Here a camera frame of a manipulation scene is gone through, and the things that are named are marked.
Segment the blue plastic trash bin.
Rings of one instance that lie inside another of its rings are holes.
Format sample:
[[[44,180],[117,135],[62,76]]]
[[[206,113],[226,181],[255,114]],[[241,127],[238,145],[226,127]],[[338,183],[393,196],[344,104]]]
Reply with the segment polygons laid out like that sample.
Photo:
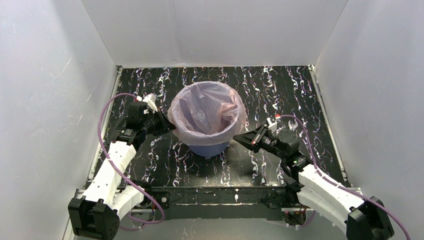
[[[220,155],[229,146],[229,141],[215,145],[189,145],[188,148],[196,155],[206,159]]]

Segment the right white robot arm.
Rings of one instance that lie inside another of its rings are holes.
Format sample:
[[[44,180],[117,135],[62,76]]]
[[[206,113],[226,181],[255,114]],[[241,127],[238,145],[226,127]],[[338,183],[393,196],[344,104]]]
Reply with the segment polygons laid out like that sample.
[[[290,201],[307,206],[338,227],[349,240],[388,240],[395,232],[383,203],[376,197],[363,200],[358,193],[342,189],[325,173],[319,173],[308,156],[300,152],[295,132],[282,130],[274,136],[265,125],[235,135],[233,139],[257,153],[264,150],[281,159]]]

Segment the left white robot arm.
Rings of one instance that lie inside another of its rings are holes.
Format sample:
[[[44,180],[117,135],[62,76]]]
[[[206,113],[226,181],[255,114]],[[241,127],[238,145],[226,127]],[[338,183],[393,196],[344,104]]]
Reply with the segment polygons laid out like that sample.
[[[146,136],[161,136],[175,129],[152,99],[131,102],[127,113],[116,124],[108,150],[110,158],[103,161],[82,196],[72,198],[68,204],[72,230],[77,236],[114,239],[121,219],[146,197],[146,191],[136,183],[116,193],[122,179],[127,179],[124,171]]]

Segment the pink plastic trash bag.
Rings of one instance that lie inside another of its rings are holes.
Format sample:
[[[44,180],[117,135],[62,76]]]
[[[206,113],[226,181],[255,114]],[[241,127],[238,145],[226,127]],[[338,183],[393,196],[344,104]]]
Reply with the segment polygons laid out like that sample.
[[[173,134],[188,146],[213,146],[244,131],[247,110],[239,93],[219,81],[185,86],[167,112]]]

